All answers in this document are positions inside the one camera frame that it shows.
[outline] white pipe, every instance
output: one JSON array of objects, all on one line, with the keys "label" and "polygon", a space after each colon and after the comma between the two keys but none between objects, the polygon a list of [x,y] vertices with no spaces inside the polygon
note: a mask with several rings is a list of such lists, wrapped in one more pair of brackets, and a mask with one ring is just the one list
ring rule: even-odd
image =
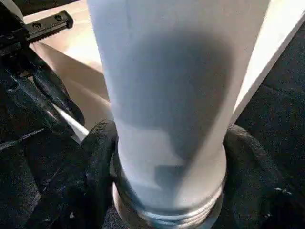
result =
[{"label": "white pipe", "polygon": [[209,210],[221,194],[222,141],[268,1],[88,4],[128,183],[118,191],[146,220]]}]

